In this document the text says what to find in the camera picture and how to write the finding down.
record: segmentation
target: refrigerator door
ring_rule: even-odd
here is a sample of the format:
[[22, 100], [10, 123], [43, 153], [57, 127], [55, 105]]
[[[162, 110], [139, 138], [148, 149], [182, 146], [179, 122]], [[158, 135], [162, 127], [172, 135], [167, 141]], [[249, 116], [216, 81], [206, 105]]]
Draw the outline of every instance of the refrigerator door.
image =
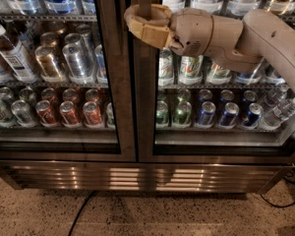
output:
[[[139, 3], [143, 7], [151, 2], [161, 3], [161, 0], [132, 0], [132, 4]], [[213, 82], [209, 73], [214, 64], [211, 64], [207, 58], [204, 58], [198, 80], [191, 83], [188, 78], [183, 80], [184, 78], [180, 77], [184, 73], [181, 70], [183, 57], [174, 55], [168, 50], [158, 51], [135, 38], [133, 46], [141, 162], [244, 164], [295, 162], [295, 115], [273, 130], [265, 130], [260, 126], [240, 125], [243, 120], [242, 97], [245, 90], [252, 90], [262, 98], [270, 89], [284, 88], [285, 85], [272, 85], [267, 80], [265, 72], [261, 74], [264, 81], [255, 84], [244, 84], [238, 79], [240, 75], [232, 72], [226, 76], [229, 82], [223, 84], [216, 80]], [[166, 67], [168, 65], [166, 62], [172, 62], [172, 67]], [[292, 98], [295, 87], [289, 86], [287, 98]], [[197, 115], [201, 111], [199, 102], [201, 89], [209, 89], [212, 92], [212, 101], [217, 109], [211, 127], [201, 125], [197, 127]], [[218, 102], [221, 92], [225, 89], [234, 93], [233, 102], [241, 108], [242, 113], [240, 112], [232, 125], [223, 126], [218, 125], [223, 116], [223, 109]], [[190, 94], [188, 103], [182, 104], [181, 108], [178, 107], [179, 90], [188, 90]]]
[[[35, 63], [31, 76], [8, 66], [9, 78], [0, 77], [0, 111], [8, 116], [0, 116], [0, 159], [136, 159], [125, 9], [126, 0], [0, 0], [0, 24], [22, 27], [18, 38]], [[59, 40], [52, 52], [38, 50], [54, 43], [43, 43], [47, 32]], [[30, 90], [29, 104], [13, 108], [22, 89]]]

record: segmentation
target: refrigerator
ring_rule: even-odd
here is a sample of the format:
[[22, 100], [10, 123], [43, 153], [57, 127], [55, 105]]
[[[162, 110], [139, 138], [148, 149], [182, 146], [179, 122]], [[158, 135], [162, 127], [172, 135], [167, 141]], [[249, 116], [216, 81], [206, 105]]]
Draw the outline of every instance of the refrigerator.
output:
[[[217, 10], [223, 2], [217, 1]], [[142, 43], [129, 32], [123, 19], [125, 10], [140, 4], [140, 15], [147, 16], [150, 4], [162, 0], [94, 0], [96, 13], [84, 10], [60, 15], [50, 12], [54, 5], [44, 3], [43, 12], [24, 15], [20, 12], [0, 12], [2, 20], [48, 22], [83, 22], [92, 26], [94, 48], [102, 45], [107, 84], [100, 78], [79, 83], [50, 83], [39, 77], [34, 83], [17, 80], [0, 83], [18, 97], [20, 89], [32, 87], [38, 97], [43, 89], [54, 87], [61, 97], [67, 88], [78, 89], [81, 98], [88, 89], [98, 89], [103, 97], [104, 127], [92, 129], [61, 125], [48, 128], [38, 124], [0, 126], [0, 177], [14, 189], [88, 189], [128, 191], [233, 192], [266, 193], [295, 163], [295, 116], [275, 131], [245, 130], [235, 127], [198, 129], [193, 125], [173, 127], [171, 117], [179, 89], [191, 92], [192, 120], [195, 122], [197, 95], [200, 89], [210, 89], [218, 98], [223, 89], [233, 90], [236, 100], [245, 89], [257, 91], [282, 87], [267, 83], [241, 85], [194, 85], [178, 82], [177, 69], [181, 57], [175, 56], [176, 76], [170, 85], [159, 84], [159, 50]], [[188, 5], [186, 0], [179, 8]], [[295, 17], [282, 17], [295, 23]], [[202, 69], [205, 72], [205, 59]], [[96, 60], [95, 72], [100, 69]], [[167, 127], [156, 128], [157, 93], [164, 90], [170, 106]], [[111, 102], [115, 129], [107, 124], [106, 107]]]

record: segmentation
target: floor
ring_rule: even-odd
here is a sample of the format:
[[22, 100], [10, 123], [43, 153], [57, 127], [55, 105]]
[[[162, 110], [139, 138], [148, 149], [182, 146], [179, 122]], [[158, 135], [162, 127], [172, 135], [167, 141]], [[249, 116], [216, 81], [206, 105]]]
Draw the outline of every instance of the floor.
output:
[[[89, 191], [15, 191], [0, 179], [1, 235], [68, 235]], [[265, 195], [278, 205], [295, 199], [279, 182]], [[295, 236], [295, 206], [275, 208], [257, 194], [98, 192], [72, 235]]]

